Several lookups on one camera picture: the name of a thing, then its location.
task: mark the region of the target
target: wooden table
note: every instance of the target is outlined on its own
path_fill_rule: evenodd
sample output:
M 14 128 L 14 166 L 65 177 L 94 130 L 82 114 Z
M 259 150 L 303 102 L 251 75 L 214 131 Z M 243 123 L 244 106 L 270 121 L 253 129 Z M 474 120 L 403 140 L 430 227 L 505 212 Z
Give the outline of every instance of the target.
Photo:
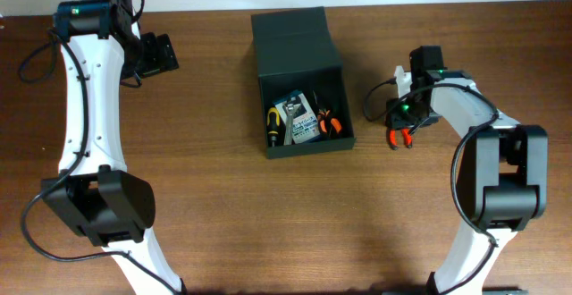
M 475 77 L 506 114 L 550 137 L 549 204 L 503 251 L 487 286 L 572 293 L 572 2 L 328 8 L 344 61 L 357 144 L 351 151 L 268 161 L 252 47 L 252 11 L 146 13 L 168 33 L 181 68 L 121 89 L 129 171 L 156 195 L 155 230 L 191 290 L 342 291 L 424 284 L 449 252 L 459 217 L 449 193 L 458 136 L 446 122 L 414 148 L 391 151 L 361 115 L 365 93 L 420 45 Z M 109 258 L 49 261 L 18 220 L 62 153 L 65 83 L 20 83 L 21 60 L 46 40 L 49 17 L 5 18 L 0 29 L 0 292 L 129 294 Z M 41 72 L 44 60 L 31 66 Z M 379 107 L 396 95 L 386 88 Z M 93 252 L 45 205 L 29 226 L 65 256 Z

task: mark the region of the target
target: screwdriver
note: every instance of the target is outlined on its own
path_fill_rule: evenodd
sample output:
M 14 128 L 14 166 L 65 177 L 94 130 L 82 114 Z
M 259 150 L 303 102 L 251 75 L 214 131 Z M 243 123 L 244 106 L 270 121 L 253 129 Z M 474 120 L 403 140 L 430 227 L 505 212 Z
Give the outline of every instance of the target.
M 276 107 L 272 107 L 268 110 L 268 115 L 266 116 L 266 130 L 268 131 L 268 138 L 270 138 L 270 145 L 272 147 L 275 147 L 278 141 L 279 129 L 280 115 Z

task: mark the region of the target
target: screwdriver handle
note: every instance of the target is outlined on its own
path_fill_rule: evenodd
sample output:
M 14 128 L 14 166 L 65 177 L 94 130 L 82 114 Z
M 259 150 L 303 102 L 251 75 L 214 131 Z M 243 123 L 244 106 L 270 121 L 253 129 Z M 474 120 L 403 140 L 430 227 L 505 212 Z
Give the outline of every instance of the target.
M 268 131 L 271 146 L 275 147 L 280 133 L 280 115 L 276 107 L 272 107 L 268 110 L 268 114 L 266 115 L 266 130 Z

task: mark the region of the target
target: open box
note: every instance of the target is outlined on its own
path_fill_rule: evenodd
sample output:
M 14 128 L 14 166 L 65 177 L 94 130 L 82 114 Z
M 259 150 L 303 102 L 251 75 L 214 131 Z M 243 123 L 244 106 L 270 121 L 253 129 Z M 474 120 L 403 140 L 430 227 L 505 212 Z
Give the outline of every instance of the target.
M 268 158 L 352 149 L 356 138 L 341 77 L 341 59 L 330 37 L 324 8 L 255 14 L 252 33 Z M 304 93 L 315 114 L 314 92 L 332 109 L 343 128 L 340 138 L 284 146 L 286 120 L 282 120 L 280 144 L 271 147 L 266 113 L 274 107 L 274 100 L 294 90 Z

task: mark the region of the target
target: pliers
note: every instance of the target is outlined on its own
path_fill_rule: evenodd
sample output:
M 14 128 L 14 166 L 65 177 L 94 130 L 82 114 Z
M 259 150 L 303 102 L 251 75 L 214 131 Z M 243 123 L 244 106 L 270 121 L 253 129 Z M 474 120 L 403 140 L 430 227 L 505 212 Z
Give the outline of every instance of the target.
M 341 123 L 335 116 L 332 110 L 326 108 L 318 100 L 318 96 L 314 92 L 315 104 L 318 107 L 318 130 L 324 139 L 335 139 L 341 135 Z
M 406 148 L 412 148 L 413 147 L 413 139 L 411 138 L 411 135 L 409 134 L 408 128 L 403 128 L 400 130 L 387 128 L 387 144 L 389 144 L 389 146 L 392 150 L 398 149 L 397 140 L 395 139 L 395 131 L 401 131 L 401 135 L 403 136 L 403 143 L 405 144 Z

